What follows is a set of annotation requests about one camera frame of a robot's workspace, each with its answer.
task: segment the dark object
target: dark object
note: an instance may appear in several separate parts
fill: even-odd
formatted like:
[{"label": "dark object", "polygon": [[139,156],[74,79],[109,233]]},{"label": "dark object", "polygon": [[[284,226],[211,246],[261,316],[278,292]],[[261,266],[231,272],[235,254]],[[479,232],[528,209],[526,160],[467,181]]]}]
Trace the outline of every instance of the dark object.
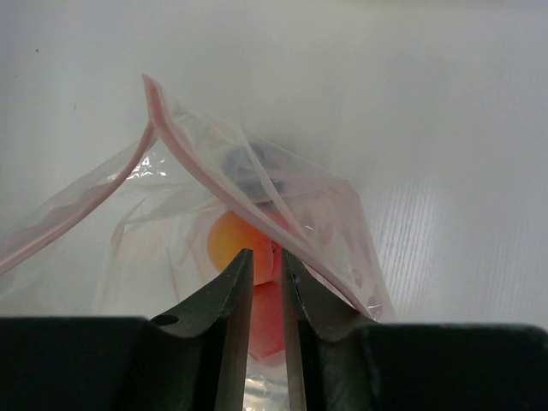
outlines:
[{"label": "dark object", "polygon": [[242,251],[150,322],[1,319],[0,409],[241,411],[252,269]]},{"label": "dark object", "polygon": [[[241,410],[251,252],[144,319],[0,319],[0,409]],[[548,336],[379,325],[283,253],[291,409],[548,410]]]},{"label": "dark object", "polygon": [[[283,164],[276,163],[276,159],[279,159],[280,156],[278,155],[271,158],[267,145],[255,142],[251,143],[250,147],[259,160],[260,165],[267,173],[271,170],[282,169]],[[263,184],[257,175],[257,170],[245,147],[235,149],[226,157],[223,161],[223,172],[226,176],[230,177],[233,182],[236,182],[238,188],[253,202],[263,203],[270,201],[270,196],[263,188]],[[271,183],[279,193],[283,192],[284,184],[282,181],[271,178]]]},{"label": "dark object", "polygon": [[284,253],[292,410],[548,410],[548,336],[522,325],[379,325]]}]

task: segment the screw hole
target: screw hole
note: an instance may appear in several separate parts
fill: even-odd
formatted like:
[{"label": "screw hole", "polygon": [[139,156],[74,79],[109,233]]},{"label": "screw hole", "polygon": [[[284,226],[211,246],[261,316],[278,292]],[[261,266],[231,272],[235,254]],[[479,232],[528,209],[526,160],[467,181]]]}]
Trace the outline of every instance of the screw hole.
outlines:
[{"label": "screw hole", "polygon": [[179,322],[179,319],[175,315],[161,314],[151,319],[151,322],[162,327],[164,325],[176,324]]}]

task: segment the white surface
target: white surface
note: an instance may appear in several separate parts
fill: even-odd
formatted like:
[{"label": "white surface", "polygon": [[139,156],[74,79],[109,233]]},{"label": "white surface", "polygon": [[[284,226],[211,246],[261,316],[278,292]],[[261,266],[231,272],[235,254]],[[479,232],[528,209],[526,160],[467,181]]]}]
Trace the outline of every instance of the white surface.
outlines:
[{"label": "white surface", "polygon": [[0,3],[0,229],[139,138],[147,73],[346,176],[401,319],[548,324],[546,9],[224,3]]}]

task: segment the ziplock bag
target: ziplock bag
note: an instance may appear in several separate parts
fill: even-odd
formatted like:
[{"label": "ziplock bag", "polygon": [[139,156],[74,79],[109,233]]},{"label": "ziplock bag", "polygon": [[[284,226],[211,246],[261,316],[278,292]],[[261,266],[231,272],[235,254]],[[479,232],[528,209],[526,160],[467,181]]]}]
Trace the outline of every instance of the ziplock bag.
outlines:
[{"label": "ziplock bag", "polygon": [[[0,240],[1,314],[153,317],[223,269],[211,258],[211,238],[217,221],[234,213],[359,311],[391,319],[360,198],[348,182],[192,112],[148,77],[145,90],[149,122],[140,141]],[[254,260],[272,272],[273,250],[254,249]],[[266,374],[270,381],[284,374],[279,283],[255,290],[248,373],[264,387]]]}]

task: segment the clear plastic bag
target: clear plastic bag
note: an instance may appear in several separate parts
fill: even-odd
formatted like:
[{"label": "clear plastic bag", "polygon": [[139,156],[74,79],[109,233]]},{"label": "clear plastic bag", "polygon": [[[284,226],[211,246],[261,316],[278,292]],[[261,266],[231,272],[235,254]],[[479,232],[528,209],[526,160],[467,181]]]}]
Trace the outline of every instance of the clear plastic bag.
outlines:
[{"label": "clear plastic bag", "polygon": [[[348,182],[192,112],[148,77],[145,90],[149,123],[141,140],[0,239],[0,314],[153,317],[223,269],[208,241],[219,218],[233,212],[362,313],[392,318]],[[274,273],[268,244],[254,250],[254,260],[264,257]],[[247,401],[261,392],[260,401],[276,407],[287,401],[280,295],[276,281],[255,287],[247,367],[248,385],[259,387]]]}]

